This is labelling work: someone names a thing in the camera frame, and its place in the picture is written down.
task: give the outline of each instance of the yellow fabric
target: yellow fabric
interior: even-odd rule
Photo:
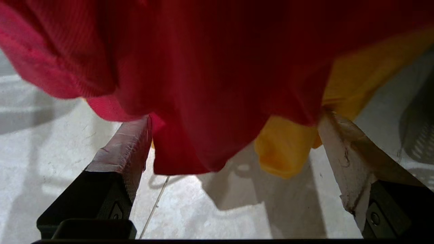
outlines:
[[[395,36],[338,58],[330,73],[322,105],[354,120],[377,88],[434,43],[434,28]],[[261,168],[290,178],[299,173],[311,147],[321,145],[316,127],[271,116],[255,140]]]

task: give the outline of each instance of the red fabric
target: red fabric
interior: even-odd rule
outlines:
[[[3,0],[0,46],[24,79],[104,119],[152,113],[155,173],[198,174],[270,114],[314,125],[335,57],[433,17],[411,0]]]

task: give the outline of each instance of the tile floor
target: tile floor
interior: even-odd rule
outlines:
[[[398,120],[428,76],[434,52],[378,90],[357,124],[385,152],[434,187],[433,165],[400,152]],[[0,53],[0,240],[40,238],[36,219],[111,138],[119,123],[80,99],[57,100],[23,82]],[[289,180],[259,168],[252,145],[215,174],[157,176],[149,153],[131,219],[137,238],[361,237],[340,202],[323,147]]]

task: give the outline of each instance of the hanging laundry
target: hanging laundry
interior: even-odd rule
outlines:
[[[333,63],[322,105],[354,120],[375,91],[434,43],[434,27],[388,38]],[[255,140],[261,168],[282,178],[299,173],[321,145],[315,126],[272,115]]]
[[[0,47],[25,80],[103,119],[151,114],[155,173],[199,174],[270,115],[314,126],[336,57],[433,23],[433,5],[1,0]]]

